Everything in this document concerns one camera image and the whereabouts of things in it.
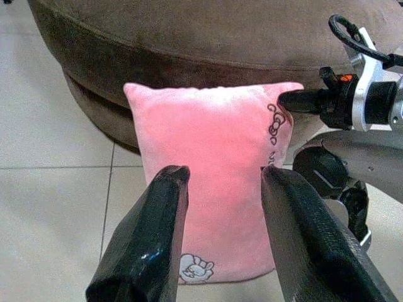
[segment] black cable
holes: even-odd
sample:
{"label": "black cable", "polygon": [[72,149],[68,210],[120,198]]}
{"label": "black cable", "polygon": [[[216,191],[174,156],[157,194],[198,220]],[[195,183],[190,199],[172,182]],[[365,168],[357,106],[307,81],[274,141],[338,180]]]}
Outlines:
{"label": "black cable", "polygon": [[[350,34],[350,36],[348,36],[343,30],[341,30],[337,23],[342,24],[347,29],[347,32]],[[350,23],[346,18],[338,14],[334,14],[329,18],[329,26],[331,31],[340,41],[350,46],[357,52],[361,52],[386,64],[391,61],[391,58],[388,55],[385,55],[384,53],[378,52],[376,50],[372,50],[365,46],[363,43],[357,42],[354,37],[356,37],[357,35],[360,36],[358,27]]]}

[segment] cushion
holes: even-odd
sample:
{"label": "cushion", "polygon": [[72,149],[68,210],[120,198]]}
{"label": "cushion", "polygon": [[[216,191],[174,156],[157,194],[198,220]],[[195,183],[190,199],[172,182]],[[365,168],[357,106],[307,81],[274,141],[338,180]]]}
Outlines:
{"label": "cushion", "polygon": [[180,282],[241,281],[274,269],[260,168],[282,166],[293,119],[278,96],[302,88],[124,86],[147,183],[165,166],[190,168]]}

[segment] white floor tile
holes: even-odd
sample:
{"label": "white floor tile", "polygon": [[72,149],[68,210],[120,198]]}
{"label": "white floor tile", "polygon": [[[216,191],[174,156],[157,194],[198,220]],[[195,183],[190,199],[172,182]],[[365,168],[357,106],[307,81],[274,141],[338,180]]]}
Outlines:
{"label": "white floor tile", "polygon": [[84,301],[108,168],[0,170],[0,300]]}
{"label": "white floor tile", "polygon": [[113,143],[80,110],[42,38],[0,34],[0,53],[0,167],[110,165]]}
{"label": "white floor tile", "polygon": [[144,193],[146,188],[143,167],[113,168],[108,211],[106,214],[103,252],[108,246],[115,228]]}
{"label": "white floor tile", "polygon": [[367,225],[372,231],[371,260],[399,301],[403,301],[403,204],[368,186]]}
{"label": "white floor tile", "polygon": [[14,0],[11,4],[3,4],[1,1],[0,33],[39,35],[28,1]]}
{"label": "white floor tile", "polygon": [[116,144],[115,154],[113,156],[113,166],[119,167],[123,165],[124,166],[134,165],[137,167],[142,167],[143,163],[141,161],[140,155],[128,151]]}

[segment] brown upholstered seat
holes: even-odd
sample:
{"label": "brown upholstered seat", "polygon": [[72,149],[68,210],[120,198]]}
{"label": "brown upholstered seat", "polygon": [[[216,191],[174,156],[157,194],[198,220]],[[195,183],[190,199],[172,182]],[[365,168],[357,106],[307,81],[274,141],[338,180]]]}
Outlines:
{"label": "brown upholstered seat", "polygon": [[[403,40],[403,10],[394,0],[29,3],[82,110],[107,135],[135,148],[125,82],[201,88],[297,81],[318,88],[320,67],[351,71],[327,25],[335,13],[364,26],[385,53]],[[294,117],[292,145],[321,124]]]}

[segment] black grip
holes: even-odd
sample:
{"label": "black grip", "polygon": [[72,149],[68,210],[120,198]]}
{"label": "black grip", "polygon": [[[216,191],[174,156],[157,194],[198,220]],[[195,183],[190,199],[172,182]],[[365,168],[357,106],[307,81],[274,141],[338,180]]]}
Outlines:
{"label": "black grip", "polygon": [[389,112],[396,97],[396,82],[373,82],[365,100],[365,121],[368,124],[389,124]]}
{"label": "black grip", "polygon": [[278,102],[290,112],[310,113],[318,115],[321,113],[321,90],[295,90],[282,93]]}
{"label": "black grip", "polygon": [[263,169],[262,204],[286,302],[397,302],[353,234],[297,172]]}

